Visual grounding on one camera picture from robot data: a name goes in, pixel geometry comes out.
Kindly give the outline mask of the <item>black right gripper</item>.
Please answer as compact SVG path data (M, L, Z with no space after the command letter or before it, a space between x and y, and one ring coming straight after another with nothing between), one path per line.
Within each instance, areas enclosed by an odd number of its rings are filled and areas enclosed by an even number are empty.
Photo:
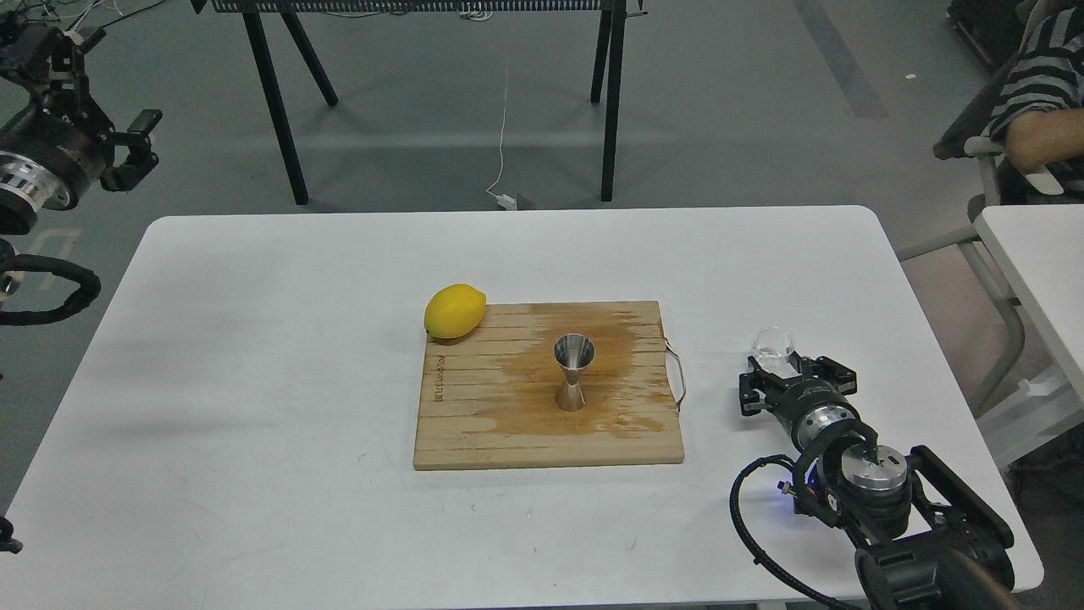
M754 356L747 356L749 371L738 377L743 417L769 412L789 433L793 447L805 451L837 421L859 420L846 397L857 392L857 374L829 356L791 358L798 375L782 378Z

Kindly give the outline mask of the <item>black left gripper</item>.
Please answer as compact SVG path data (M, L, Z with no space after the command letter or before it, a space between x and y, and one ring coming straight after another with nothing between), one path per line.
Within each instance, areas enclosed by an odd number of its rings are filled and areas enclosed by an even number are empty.
M106 36L103 28L61 30L48 24L3 24L1 74L30 93L26 107L1 132L3 205L21 213L67 211L94 180L109 192L132 191L156 166L152 129L160 109L143 109L126 131L102 131L100 144L73 124L106 124L86 76L86 55ZM112 164L116 147L128 150Z

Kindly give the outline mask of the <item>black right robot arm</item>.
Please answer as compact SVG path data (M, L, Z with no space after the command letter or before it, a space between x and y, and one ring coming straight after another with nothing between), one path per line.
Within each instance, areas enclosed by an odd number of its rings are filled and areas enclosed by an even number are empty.
M771 559L743 518L744 480L765 466L788 479L778 490L793 512L842 530L854 548L860 586L872 609L1015 609L1008 551L1014 530L926 446L907 454L880 443L849 397L853 369L829 356L751 355L738 379L744 416L767 412L797 457L760 457L737 473L730 514L754 564L833 609L847 602L793 576Z

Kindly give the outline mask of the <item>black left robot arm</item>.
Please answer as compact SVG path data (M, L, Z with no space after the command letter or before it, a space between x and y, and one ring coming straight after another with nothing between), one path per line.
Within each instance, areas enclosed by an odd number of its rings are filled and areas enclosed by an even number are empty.
M96 104L86 76L86 55L104 28L62 30L3 15L3 79L28 93L28 103L3 125L3 300L11 300L30 275L69 285L54 308L4 309L3 328L47 327L79 315L96 301L102 282L65 255L20 250L43 211L70 211L94 185L127 193L156 166L152 129L159 109L143 109L119 129Z

